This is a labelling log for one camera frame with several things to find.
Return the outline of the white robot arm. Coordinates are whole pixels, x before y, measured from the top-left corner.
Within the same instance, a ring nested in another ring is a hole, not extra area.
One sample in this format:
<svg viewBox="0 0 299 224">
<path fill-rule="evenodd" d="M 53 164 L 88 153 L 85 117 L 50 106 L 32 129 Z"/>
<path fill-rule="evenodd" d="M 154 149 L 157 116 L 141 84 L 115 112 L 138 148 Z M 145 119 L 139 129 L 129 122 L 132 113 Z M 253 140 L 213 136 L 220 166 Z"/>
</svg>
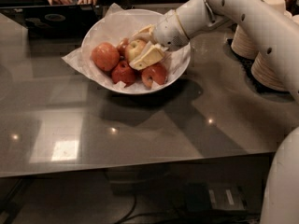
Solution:
<svg viewBox="0 0 299 224">
<path fill-rule="evenodd" d="M 299 102 L 299 26 L 263 0 L 190 0 L 133 35 L 178 50 L 224 19 L 240 25 Z M 299 224 L 299 129 L 279 146 L 263 196 L 260 224 Z"/>
</svg>

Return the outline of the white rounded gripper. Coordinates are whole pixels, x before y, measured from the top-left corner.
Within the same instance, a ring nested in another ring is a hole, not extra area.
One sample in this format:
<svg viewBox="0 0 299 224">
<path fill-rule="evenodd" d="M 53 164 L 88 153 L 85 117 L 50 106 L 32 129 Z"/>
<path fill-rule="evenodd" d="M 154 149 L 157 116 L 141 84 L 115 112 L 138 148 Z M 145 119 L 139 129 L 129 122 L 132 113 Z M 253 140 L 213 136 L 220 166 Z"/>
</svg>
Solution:
<svg viewBox="0 0 299 224">
<path fill-rule="evenodd" d="M 135 70 L 143 70 L 161 61 L 167 50 L 177 51 L 189 44 L 189 38 L 174 9 L 165 13 L 155 25 L 147 25 L 130 37 L 131 41 L 137 39 L 148 43 L 141 53 L 129 62 Z"/>
</svg>

